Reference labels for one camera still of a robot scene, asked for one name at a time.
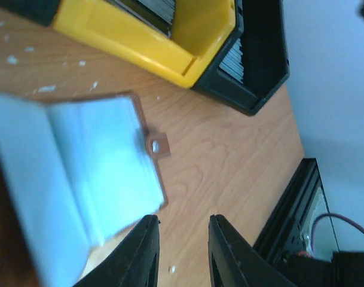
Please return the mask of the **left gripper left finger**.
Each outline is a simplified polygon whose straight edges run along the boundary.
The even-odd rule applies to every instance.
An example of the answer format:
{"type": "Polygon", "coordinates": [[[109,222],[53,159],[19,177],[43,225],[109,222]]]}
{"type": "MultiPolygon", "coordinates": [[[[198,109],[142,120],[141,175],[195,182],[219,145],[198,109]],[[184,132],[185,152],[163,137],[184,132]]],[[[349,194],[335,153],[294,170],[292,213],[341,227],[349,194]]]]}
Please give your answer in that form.
{"type": "Polygon", "coordinates": [[[76,286],[157,286],[159,220],[144,216],[120,244],[76,286]]]}

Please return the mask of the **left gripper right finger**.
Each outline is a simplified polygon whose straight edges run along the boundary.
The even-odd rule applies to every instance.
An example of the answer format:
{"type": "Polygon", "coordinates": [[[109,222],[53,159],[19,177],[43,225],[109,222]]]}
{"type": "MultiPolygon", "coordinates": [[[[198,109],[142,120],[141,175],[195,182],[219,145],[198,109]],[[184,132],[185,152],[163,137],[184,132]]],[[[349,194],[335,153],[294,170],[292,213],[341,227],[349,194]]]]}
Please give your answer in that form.
{"type": "Polygon", "coordinates": [[[293,286],[268,265],[223,215],[209,221],[209,269],[212,286],[293,286]]]}

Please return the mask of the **brown leather card holder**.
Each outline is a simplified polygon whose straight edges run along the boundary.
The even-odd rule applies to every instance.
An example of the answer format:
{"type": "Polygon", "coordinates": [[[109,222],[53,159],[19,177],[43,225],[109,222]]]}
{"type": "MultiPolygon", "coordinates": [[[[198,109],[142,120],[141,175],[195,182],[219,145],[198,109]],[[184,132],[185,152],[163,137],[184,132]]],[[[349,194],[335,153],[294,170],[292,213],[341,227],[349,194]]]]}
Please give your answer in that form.
{"type": "Polygon", "coordinates": [[[166,204],[140,100],[44,104],[0,92],[0,165],[44,286],[72,286],[91,250],[166,204]]]}

